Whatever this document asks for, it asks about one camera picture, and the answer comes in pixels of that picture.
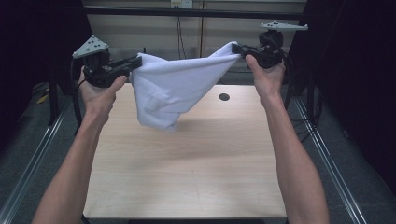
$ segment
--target table surface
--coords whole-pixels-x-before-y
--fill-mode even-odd
[[[285,217],[255,88],[216,85],[166,132],[138,123],[134,89],[125,84],[100,136],[84,215]]]

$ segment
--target skin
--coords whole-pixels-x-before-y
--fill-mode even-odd
[[[99,134],[108,121],[116,92],[125,81],[125,76],[118,77],[108,89],[95,88],[88,82],[81,84],[86,114],[61,168],[41,199],[33,223],[79,223]]]
[[[285,73],[283,63],[261,69],[254,57],[246,57],[257,93],[268,119],[274,145],[279,186],[289,223],[329,223],[322,184],[314,163],[300,143],[280,97]],[[49,184],[35,212],[33,223],[79,223],[87,198],[93,157],[102,128],[126,77],[107,89],[81,84],[86,114],[61,168]]]
[[[329,223],[329,211],[317,168],[298,139],[280,97],[285,66],[264,70],[246,57],[265,109],[276,156],[276,171],[289,223]]]

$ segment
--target towel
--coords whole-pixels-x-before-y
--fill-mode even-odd
[[[129,79],[143,126],[174,131],[180,114],[194,107],[241,57],[230,42],[207,58],[166,61],[138,53],[142,66]]]

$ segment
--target finger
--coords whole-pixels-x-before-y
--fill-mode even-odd
[[[253,56],[247,55],[246,61],[247,61],[247,66],[253,72],[254,78],[255,79],[260,78],[262,76],[263,70],[257,63],[257,60]]]
[[[81,73],[79,74],[79,81],[78,83],[80,83],[82,80],[85,79],[85,74],[84,74],[84,66],[81,67]]]
[[[277,64],[276,66],[278,66],[278,67],[281,67],[282,68],[282,70],[285,70],[286,69],[286,67],[285,67],[285,63],[282,61],[282,62],[280,62],[279,64]]]
[[[126,79],[127,79],[126,76],[117,77],[116,80],[114,80],[113,84],[111,84],[110,89],[113,92],[119,91],[125,84]]]

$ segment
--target left hand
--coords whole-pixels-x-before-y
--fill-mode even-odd
[[[85,79],[81,68],[79,82]],[[108,114],[116,100],[116,92],[122,88],[126,81],[126,76],[120,76],[114,80],[109,88],[98,88],[91,85],[88,81],[84,81],[80,85],[82,99],[86,108],[86,116],[94,116],[102,124],[108,121]]]

